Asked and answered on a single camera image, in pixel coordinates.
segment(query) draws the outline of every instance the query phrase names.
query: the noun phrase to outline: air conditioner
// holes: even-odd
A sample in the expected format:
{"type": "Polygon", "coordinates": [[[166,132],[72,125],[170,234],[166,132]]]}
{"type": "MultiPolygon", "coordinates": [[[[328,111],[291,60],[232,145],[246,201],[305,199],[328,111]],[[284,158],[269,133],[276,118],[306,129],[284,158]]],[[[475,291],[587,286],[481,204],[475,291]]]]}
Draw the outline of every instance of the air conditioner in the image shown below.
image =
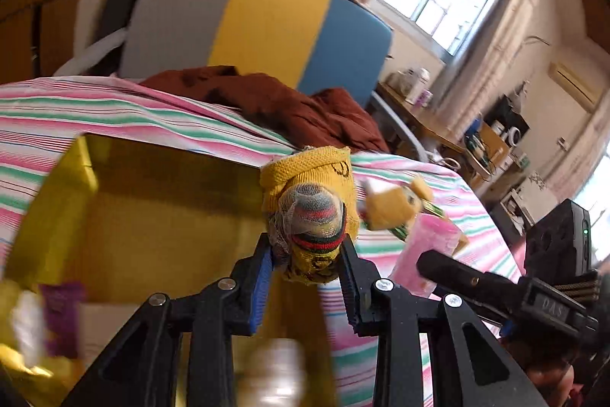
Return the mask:
{"type": "Polygon", "coordinates": [[[574,74],[561,63],[551,63],[548,75],[565,90],[568,95],[579,103],[588,113],[596,108],[600,92],[592,89],[578,75],[574,74]]]}

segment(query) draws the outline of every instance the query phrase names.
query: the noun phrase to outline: yellow plush toy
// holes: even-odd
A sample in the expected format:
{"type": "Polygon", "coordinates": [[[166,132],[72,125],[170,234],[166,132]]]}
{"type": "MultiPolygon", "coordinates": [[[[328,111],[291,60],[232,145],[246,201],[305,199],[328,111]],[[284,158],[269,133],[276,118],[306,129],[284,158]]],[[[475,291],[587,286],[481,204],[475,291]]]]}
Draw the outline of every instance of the yellow plush toy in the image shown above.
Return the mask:
{"type": "Polygon", "coordinates": [[[368,228],[371,230],[409,225],[422,211],[422,200],[406,187],[368,192],[366,204],[368,228]]]}
{"type": "Polygon", "coordinates": [[[309,149],[264,166],[263,211],[277,265],[288,279],[332,281],[334,260],[349,234],[358,236],[350,149],[309,149]]]}
{"type": "Polygon", "coordinates": [[[428,202],[434,201],[434,193],[432,193],[432,188],[428,186],[421,176],[417,175],[415,178],[413,178],[409,186],[415,195],[417,195],[421,200],[428,202]]]}

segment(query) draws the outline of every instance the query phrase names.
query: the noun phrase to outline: electronics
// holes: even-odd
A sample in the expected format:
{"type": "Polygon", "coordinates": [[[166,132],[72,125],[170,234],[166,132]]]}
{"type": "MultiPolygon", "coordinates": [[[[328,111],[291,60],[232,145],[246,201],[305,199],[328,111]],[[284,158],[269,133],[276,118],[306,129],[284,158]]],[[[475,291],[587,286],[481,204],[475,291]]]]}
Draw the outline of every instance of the electronics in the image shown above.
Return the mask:
{"type": "Polygon", "coordinates": [[[504,126],[504,130],[515,127],[521,133],[521,139],[529,131],[530,127],[520,114],[513,111],[510,101],[506,95],[499,98],[495,105],[487,112],[484,118],[485,123],[493,125],[494,121],[499,121],[504,126]]]}
{"type": "Polygon", "coordinates": [[[591,269],[589,212],[566,199],[526,233],[525,271],[557,285],[591,269]]]}

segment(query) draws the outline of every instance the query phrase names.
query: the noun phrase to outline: striped bedsheet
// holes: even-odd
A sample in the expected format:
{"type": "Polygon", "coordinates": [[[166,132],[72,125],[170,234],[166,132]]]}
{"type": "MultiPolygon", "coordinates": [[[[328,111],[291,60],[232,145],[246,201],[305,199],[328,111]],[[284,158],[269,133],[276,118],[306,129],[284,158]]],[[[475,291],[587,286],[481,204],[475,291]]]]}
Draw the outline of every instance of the striped bedsheet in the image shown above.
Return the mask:
{"type": "MultiPolygon", "coordinates": [[[[0,275],[21,218],[45,176],[83,133],[130,138],[262,166],[291,154],[283,137],[247,121],[232,109],[176,97],[112,77],[54,77],[0,87],[0,275]]],[[[403,157],[362,152],[352,156],[359,198],[367,177],[395,184],[421,174],[435,203],[470,239],[458,259],[479,270],[516,279],[519,270],[498,230],[463,180],[443,167],[403,157]]],[[[402,242],[387,231],[361,227],[356,248],[390,273],[402,242]]],[[[372,402],[377,342],[359,338],[347,323],[338,282],[319,287],[341,405],[372,402]]],[[[429,355],[425,405],[432,403],[429,355]]]]}

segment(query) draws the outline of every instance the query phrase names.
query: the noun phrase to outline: brown cloth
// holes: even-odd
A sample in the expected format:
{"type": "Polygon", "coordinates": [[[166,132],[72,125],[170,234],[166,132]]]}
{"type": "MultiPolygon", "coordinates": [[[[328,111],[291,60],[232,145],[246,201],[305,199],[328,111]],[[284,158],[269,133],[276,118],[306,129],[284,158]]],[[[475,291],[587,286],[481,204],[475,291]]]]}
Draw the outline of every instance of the brown cloth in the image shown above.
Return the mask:
{"type": "Polygon", "coordinates": [[[233,66],[164,71],[141,85],[236,107],[245,118],[276,131],[299,149],[332,145],[389,152],[373,118],[342,88],[308,97],[264,73],[241,76],[233,66]]]}

